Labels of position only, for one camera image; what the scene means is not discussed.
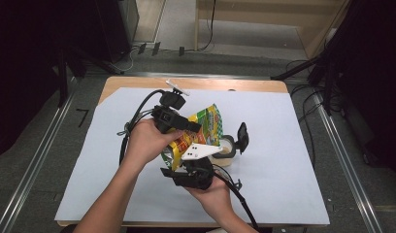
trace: black cable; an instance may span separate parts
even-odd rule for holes
[[[154,50],[154,48],[145,48],[145,50]],[[158,51],[168,51],[168,52],[180,52],[179,50],[168,50],[168,49],[159,49]],[[197,52],[199,50],[185,50],[184,52]]]
[[[133,50],[138,50],[139,48],[140,48],[140,46],[133,46],[132,49],[131,49],[131,51],[133,51]]]
[[[334,95],[332,95],[331,96],[331,100],[330,100],[330,110],[331,111],[333,111],[333,112],[336,112],[336,113],[339,113],[341,110],[342,110],[342,104],[340,103],[340,100],[339,99],[336,99],[336,103],[332,103],[331,101],[334,99],[334,98],[340,98],[341,97],[341,94],[334,94]]]
[[[152,110],[148,110],[148,111],[145,111],[145,112],[143,112],[143,113],[145,113],[145,114],[143,114],[142,116],[138,117],[137,121],[135,122],[135,125],[137,125],[137,123],[138,123],[141,119],[143,119],[144,117],[150,115],[150,114],[152,113]]]
[[[308,115],[313,114],[322,104],[316,104],[312,108],[310,108],[304,116],[298,118],[298,123],[301,123]]]
[[[224,172],[228,176],[229,181],[231,181],[231,183],[234,184],[234,181],[232,180],[231,175],[229,175],[229,173],[223,167],[216,165],[216,164],[213,164],[213,166],[222,170],[222,172]]]
[[[137,112],[135,112],[135,115],[132,117],[130,122],[127,122],[125,124],[125,136],[122,139],[122,144],[121,144],[121,151],[119,154],[119,164],[121,163],[123,157],[125,156],[125,151],[126,151],[126,145],[128,143],[128,138],[131,135],[131,131],[134,129],[136,122],[138,122],[138,115],[140,114],[141,109],[144,107],[144,105],[147,103],[147,101],[149,100],[150,97],[152,97],[152,95],[156,94],[156,93],[161,93],[164,94],[165,91],[161,90],[161,89],[157,89],[153,92],[151,92],[145,99],[144,101],[141,103],[140,107],[138,107]]]
[[[288,72],[288,67],[289,67],[289,65],[290,64],[292,64],[292,63],[295,63],[295,62],[306,62],[306,61],[309,61],[309,60],[293,60],[293,61],[290,61],[290,62],[288,62],[287,64],[286,64],[286,66],[285,66],[285,72]],[[307,70],[308,70],[308,73],[310,74],[311,73],[311,71],[310,71],[310,67],[307,67]]]
[[[319,59],[320,59],[320,56],[314,57],[314,58],[312,58],[312,59],[310,59],[310,60],[308,60],[308,61],[305,61],[305,62],[299,64],[298,66],[292,68],[291,70],[289,70],[289,71],[287,71],[287,72],[285,72],[285,73],[283,73],[283,74],[280,74],[280,75],[278,75],[278,76],[273,76],[273,77],[271,77],[271,80],[283,81],[283,80],[285,80],[286,78],[289,78],[289,77],[291,77],[291,76],[293,76],[293,75],[295,75],[295,74],[297,74],[297,73],[299,73],[299,72],[301,72],[301,71],[307,69],[308,67],[310,67],[310,66],[312,66],[312,65],[315,65],[315,63],[316,63]]]
[[[292,97],[292,95],[294,95],[297,91],[307,88],[307,87],[315,87],[315,88],[319,88],[320,90],[323,90],[323,88],[325,88],[324,86],[311,86],[310,84],[299,84],[296,85],[292,90],[291,93],[289,94],[290,97]]]
[[[220,174],[214,173],[214,176],[225,182],[225,184],[229,187],[229,189],[231,189],[231,191],[234,192],[234,194],[237,196],[237,198],[240,200],[241,204],[243,205],[244,210],[246,210],[250,222],[252,223],[252,227],[259,232],[258,224],[256,223],[255,218],[253,217],[252,212],[250,211],[246,199],[243,197],[243,195],[241,195],[241,193],[237,190],[237,188],[235,188],[233,184],[231,184],[229,181],[223,178]]]
[[[203,50],[206,50],[206,49],[207,49],[207,47],[210,45],[211,41],[213,40],[213,35],[214,35],[214,15],[215,15],[215,5],[216,5],[216,0],[214,0],[214,5],[213,5],[213,15],[211,16],[211,30],[210,30],[210,40],[208,41],[208,43],[207,43],[207,44],[206,44],[204,47],[202,47],[202,48],[198,49],[197,51],[203,51]]]
[[[310,141],[311,141],[311,147],[312,147],[312,165],[313,165],[313,170],[315,171],[315,161],[316,161],[316,156],[315,156],[315,144],[314,144],[314,138],[313,138],[313,133],[311,132],[311,128],[310,128],[310,124],[308,123],[308,120],[307,120],[307,115],[306,115],[306,112],[305,112],[305,105],[306,105],[306,103],[307,103],[307,101],[312,97],[312,96],[314,96],[315,94],[317,94],[317,93],[319,93],[320,91],[315,91],[315,92],[313,92],[312,94],[310,94],[305,100],[304,100],[304,102],[303,102],[303,115],[304,115],[304,122],[305,122],[305,125],[306,125],[306,127],[307,127],[307,131],[308,131],[308,134],[310,135]]]

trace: person's left hand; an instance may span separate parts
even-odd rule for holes
[[[125,162],[138,163],[144,167],[158,156],[168,144],[178,139],[182,132],[175,130],[162,134],[155,127],[153,119],[140,120],[131,132],[122,164]]]

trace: wooden panel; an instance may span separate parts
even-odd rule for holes
[[[165,0],[138,0],[138,13],[140,21],[138,22],[135,41],[137,42],[154,42],[159,20],[161,19]]]
[[[211,90],[242,90],[242,91],[268,91],[287,93],[285,83],[281,81],[248,81],[248,80],[215,80],[191,78],[147,78],[147,77],[110,77],[105,83],[99,104],[120,87],[168,88],[165,83],[171,79],[179,87],[185,89],[211,89]]]
[[[323,50],[325,38],[339,25],[348,0],[218,0],[215,20],[298,26],[298,34],[308,58]],[[195,48],[198,20],[211,17],[213,1],[197,0]]]

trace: yellow snack bag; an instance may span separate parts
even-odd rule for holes
[[[216,104],[190,116],[188,120],[202,125],[199,132],[185,130],[180,138],[170,143],[161,153],[165,164],[173,171],[181,166],[181,157],[192,143],[219,146],[219,138],[223,135],[222,118]]]

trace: table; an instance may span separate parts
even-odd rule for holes
[[[317,56],[347,12],[348,0],[217,0],[214,20],[296,26],[308,58]],[[196,0],[195,50],[199,19],[211,20],[214,0]]]
[[[149,93],[167,87],[167,79],[111,77],[107,80],[55,217],[60,225],[79,222],[106,187],[118,167],[122,138],[116,132],[123,129]],[[246,122],[249,145],[226,169],[234,180],[243,183],[241,193],[260,227],[329,224],[284,83],[192,78],[172,79],[172,82],[191,92],[179,110],[182,116],[216,103],[224,134],[236,135],[241,122]],[[158,104],[159,97],[153,96],[145,109]],[[164,166],[159,156],[146,166],[122,224],[217,227],[189,193],[162,176],[159,168]],[[237,214],[250,222],[238,199],[232,199]]]

